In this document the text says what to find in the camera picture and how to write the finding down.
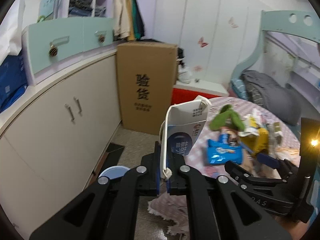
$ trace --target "glowing light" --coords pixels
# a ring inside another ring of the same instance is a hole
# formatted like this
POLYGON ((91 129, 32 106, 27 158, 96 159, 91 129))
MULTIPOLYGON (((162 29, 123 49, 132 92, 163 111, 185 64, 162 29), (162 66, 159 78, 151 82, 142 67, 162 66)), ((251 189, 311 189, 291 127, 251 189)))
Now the glowing light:
POLYGON ((318 140, 312 140, 312 141, 311 141, 311 145, 312 145, 313 147, 317 146, 317 145, 318 145, 318 140))

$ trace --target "pink checkered tablecloth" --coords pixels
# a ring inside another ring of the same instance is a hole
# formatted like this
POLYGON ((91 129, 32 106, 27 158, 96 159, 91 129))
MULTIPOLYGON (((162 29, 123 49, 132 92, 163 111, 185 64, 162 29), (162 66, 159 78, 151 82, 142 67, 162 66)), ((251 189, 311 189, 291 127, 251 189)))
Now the pink checkered tablecloth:
MULTIPOLYGON (((185 156, 186 164, 196 168, 203 175, 214 178, 220 175, 226 175, 230 177, 229 174, 225 171, 224 165, 212 166, 208 165, 208 163, 206 162, 207 140, 218 140, 219 136, 219 132, 210 130, 209 124, 212 121, 212 119, 220 112, 220 109, 226 104, 233 105, 234 110, 238 112, 241 117, 249 113, 252 113, 252 110, 254 108, 262 111, 263 113, 268 114, 268 117, 273 122, 280 122, 281 124, 281 130, 283 133, 281 147, 291 147, 295 149, 300 148, 300 142, 297 140, 297 138, 291 132, 291 130, 280 119, 278 119, 268 110, 252 102, 233 97, 212 98, 210 99, 210 101, 212 102, 212 107, 208 113, 207 122, 198 140, 192 147, 190 153, 187 156, 185 156)), ((296 166, 299 165, 299 154, 296 154, 294 156, 291 155, 288 157, 290 157, 289 160, 296 166)), ((163 193, 158 198, 149 202, 148 210, 150 213, 160 215, 166 220, 175 221, 176 225, 173 227, 169 227, 168 233, 173 235, 181 233, 184 234, 183 239, 188 239, 188 213, 185 196, 170 196, 167 193, 163 193)))

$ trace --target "circular hole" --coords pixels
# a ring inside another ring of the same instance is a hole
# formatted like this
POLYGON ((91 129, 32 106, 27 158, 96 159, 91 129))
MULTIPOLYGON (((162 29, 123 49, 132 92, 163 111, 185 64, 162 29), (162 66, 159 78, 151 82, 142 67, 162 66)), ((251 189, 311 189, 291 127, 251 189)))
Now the circular hole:
POLYGON ((289 16, 289 22, 291 22, 291 23, 295 23, 296 21, 297 21, 297 16, 294 14, 294 13, 292 13, 292 14, 290 14, 290 16, 289 16))
POLYGON ((306 15, 303 19, 303 22, 305 25, 307 26, 311 26, 312 25, 312 18, 310 17, 310 15, 306 15))

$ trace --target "yellow box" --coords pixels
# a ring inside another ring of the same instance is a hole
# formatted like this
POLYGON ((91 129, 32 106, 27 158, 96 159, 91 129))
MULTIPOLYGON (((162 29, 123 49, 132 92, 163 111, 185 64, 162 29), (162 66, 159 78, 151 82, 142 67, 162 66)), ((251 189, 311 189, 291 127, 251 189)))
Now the yellow box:
POLYGON ((259 136, 248 135, 246 137, 240 137, 242 143, 244 143, 250 150, 252 150, 252 156, 256 156, 258 153, 269 148, 269 132, 265 128, 258 129, 259 136))

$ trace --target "drawer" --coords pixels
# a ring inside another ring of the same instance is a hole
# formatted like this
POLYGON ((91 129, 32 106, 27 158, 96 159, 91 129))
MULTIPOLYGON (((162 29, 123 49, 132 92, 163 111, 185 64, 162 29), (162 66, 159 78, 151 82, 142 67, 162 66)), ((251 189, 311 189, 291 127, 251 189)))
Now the drawer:
POLYGON ((30 25, 28 50, 34 74, 55 62, 82 52, 83 18, 61 18, 30 25), (58 49, 54 57, 49 56, 51 42, 58 49))
POLYGON ((113 43, 113 19, 88 17, 83 19, 84 51, 107 46, 113 43))

